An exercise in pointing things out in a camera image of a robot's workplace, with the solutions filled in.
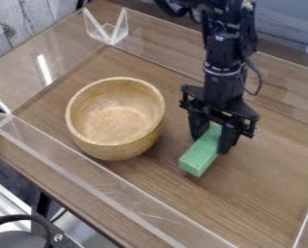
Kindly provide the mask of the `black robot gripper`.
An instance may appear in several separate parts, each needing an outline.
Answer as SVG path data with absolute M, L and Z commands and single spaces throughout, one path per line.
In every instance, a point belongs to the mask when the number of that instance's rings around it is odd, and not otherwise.
M 206 74 L 204 85 L 181 86 L 180 107 L 189 115 L 189 129 L 197 140 L 213 122 L 222 126 L 217 152 L 225 155 L 237 144 L 240 136 L 254 135 L 258 113 L 242 99 L 246 71 L 232 75 Z

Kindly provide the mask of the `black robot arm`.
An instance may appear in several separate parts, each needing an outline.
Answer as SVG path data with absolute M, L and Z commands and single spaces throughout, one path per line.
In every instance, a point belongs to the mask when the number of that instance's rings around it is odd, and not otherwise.
M 181 86 L 180 107 L 188 111 L 190 134 L 198 139 L 209 125 L 221 127 L 217 152 L 225 154 L 241 136 L 254 135 L 258 113 L 244 101 L 249 61 L 256 52 L 254 0 L 153 0 L 173 17 L 201 25 L 205 49 L 204 84 Z

